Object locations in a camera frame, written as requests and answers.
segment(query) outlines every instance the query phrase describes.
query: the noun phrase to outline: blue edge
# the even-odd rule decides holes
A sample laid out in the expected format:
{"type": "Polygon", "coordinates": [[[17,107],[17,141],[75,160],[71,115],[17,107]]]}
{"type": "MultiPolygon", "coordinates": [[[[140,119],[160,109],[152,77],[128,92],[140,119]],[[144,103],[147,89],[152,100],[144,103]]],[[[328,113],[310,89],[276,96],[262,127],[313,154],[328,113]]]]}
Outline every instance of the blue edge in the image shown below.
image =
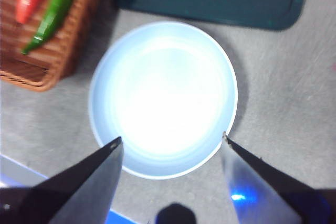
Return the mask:
{"type": "MultiPolygon", "coordinates": [[[[28,170],[32,173],[35,173],[35,174],[38,174],[40,176],[43,176],[43,177],[47,178],[46,176],[44,176],[44,175],[26,167],[26,166],[23,166],[22,164],[20,164],[18,162],[16,162],[16,163],[18,165],[20,165],[22,168],[24,168],[24,169],[26,169],[26,170],[28,170]]],[[[0,179],[1,179],[2,183],[6,184],[8,186],[22,186],[21,183],[13,180],[12,178],[10,178],[10,177],[8,177],[4,174],[0,174],[0,179]]],[[[136,224],[136,223],[110,209],[109,213],[107,214],[105,224],[136,224]]]]}

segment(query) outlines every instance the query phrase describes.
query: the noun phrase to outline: wicker basket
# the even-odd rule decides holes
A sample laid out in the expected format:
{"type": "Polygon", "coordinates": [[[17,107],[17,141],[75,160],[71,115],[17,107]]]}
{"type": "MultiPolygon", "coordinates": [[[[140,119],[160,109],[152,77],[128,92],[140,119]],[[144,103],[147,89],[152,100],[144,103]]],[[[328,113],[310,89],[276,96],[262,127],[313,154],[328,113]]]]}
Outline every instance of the wicker basket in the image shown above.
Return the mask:
{"type": "Polygon", "coordinates": [[[43,0],[24,25],[15,22],[16,0],[1,0],[1,79],[26,89],[45,91],[60,78],[70,75],[98,1],[73,0],[68,16],[55,36],[42,47],[22,55],[20,50],[35,33],[48,0],[43,0]]]}

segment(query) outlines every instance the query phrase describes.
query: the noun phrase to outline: blue led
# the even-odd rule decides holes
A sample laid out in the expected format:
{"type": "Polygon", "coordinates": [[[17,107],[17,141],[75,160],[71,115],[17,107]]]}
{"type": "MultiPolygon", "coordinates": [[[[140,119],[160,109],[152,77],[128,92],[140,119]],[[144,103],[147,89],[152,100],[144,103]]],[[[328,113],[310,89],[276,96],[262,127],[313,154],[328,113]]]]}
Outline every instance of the blue led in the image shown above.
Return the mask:
{"type": "Polygon", "coordinates": [[[243,199],[246,199],[246,198],[245,198],[244,195],[241,195],[241,194],[232,194],[231,199],[232,200],[243,200],[243,199]]]}

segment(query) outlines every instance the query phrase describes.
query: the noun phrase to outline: table surface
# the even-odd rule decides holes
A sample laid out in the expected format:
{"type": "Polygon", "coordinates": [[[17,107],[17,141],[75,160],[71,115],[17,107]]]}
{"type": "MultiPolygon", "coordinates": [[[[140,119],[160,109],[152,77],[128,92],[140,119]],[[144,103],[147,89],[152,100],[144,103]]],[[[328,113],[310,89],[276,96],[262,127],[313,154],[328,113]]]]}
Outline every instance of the table surface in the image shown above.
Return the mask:
{"type": "MultiPolygon", "coordinates": [[[[47,176],[98,149],[88,117],[93,71],[130,30],[164,16],[116,10],[102,0],[76,73],[44,93],[1,83],[1,151],[47,176]]],[[[314,188],[336,188],[336,0],[306,0],[299,20],[268,31],[183,20],[213,36],[234,66],[238,111],[230,137],[314,188]]],[[[237,223],[221,159],[185,176],[146,180],[122,172],[114,210],[153,223],[179,202],[197,223],[237,223]]]]}

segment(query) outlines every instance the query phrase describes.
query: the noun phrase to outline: bowl rim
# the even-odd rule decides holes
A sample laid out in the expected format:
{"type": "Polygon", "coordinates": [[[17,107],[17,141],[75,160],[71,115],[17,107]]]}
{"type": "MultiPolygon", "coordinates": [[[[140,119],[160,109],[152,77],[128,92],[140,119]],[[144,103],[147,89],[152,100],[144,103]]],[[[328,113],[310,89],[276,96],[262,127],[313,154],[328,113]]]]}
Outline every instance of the bowl rim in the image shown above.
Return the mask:
{"type": "MultiPolygon", "coordinates": [[[[190,24],[187,24],[187,23],[184,23],[184,22],[177,22],[177,21],[159,21],[159,22],[151,22],[151,23],[148,23],[148,24],[141,25],[141,26],[127,32],[123,36],[121,36],[119,39],[117,39],[109,47],[109,49],[104,53],[103,57],[100,59],[98,65],[96,66],[96,69],[94,71],[94,74],[93,74],[92,79],[91,79],[91,84],[90,84],[88,110],[89,110],[89,119],[90,119],[91,129],[92,129],[94,137],[95,137],[95,139],[96,139],[96,141],[97,141],[97,143],[100,147],[103,147],[104,144],[101,141],[100,136],[99,136],[98,131],[97,131],[97,127],[96,127],[96,124],[95,124],[95,121],[94,121],[94,116],[93,116],[93,106],[92,105],[93,105],[93,90],[94,90],[95,85],[97,83],[98,75],[101,71],[101,68],[103,67],[105,61],[107,61],[109,55],[111,55],[111,52],[113,52],[124,41],[128,40],[129,37],[133,36],[134,34],[138,33],[139,31],[147,29],[149,27],[157,26],[157,25],[165,25],[165,24],[185,26],[185,27],[188,27],[188,28],[191,28],[191,29],[195,30],[197,33],[201,33],[203,36],[205,36],[207,39],[209,39],[219,49],[219,51],[224,56],[224,58],[225,58],[225,60],[228,64],[228,67],[230,69],[230,73],[231,73],[231,76],[232,76],[232,79],[233,79],[233,84],[234,84],[234,108],[233,108],[233,113],[231,115],[231,120],[230,120],[229,126],[226,130],[226,134],[228,135],[229,132],[231,131],[232,126],[233,126],[233,122],[234,122],[235,117],[236,117],[237,107],[238,107],[238,86],[237,86],[237,79],[236,79],[236,74],[235,74],[234,68],[233,68],[232,63],[231,63],[229,57],[227,56],[226,52],[224,51],[224,49],[220,46],[220,44],[213,37],[211,37],[205,31],[203,31],[203,30],[201,30],[201,29],[199,29],[199,28],[197,28],[193,25],[190,25],[190,24]]],[[[137,176],[137,177],[145,178],[145,179],[164,180],[164,179],[177,178],[177,177],[186,175],[186,174],[198,169],[199,167],[201,167],[203,164],[205,164],[210,158],[212,158],[217,153],[217,151],[219,150],[221,145],[222,145],[222,142],[220,141],[219,144],[214,148],[214,150],[212,152],[210,152],[203,160],[201,160],[199,163],[197,163],[193,167],[191,167],[187,170],[184,170],[182,172],[171,174],[171,175],[154,176],[154,175],[143,174],[143,173],[136,172],[136,171],[126,167],[124,164],[122,165],[122,169],[124,171],[128,172],[129,174],[132,174],[132,175],[137,176]]]]}

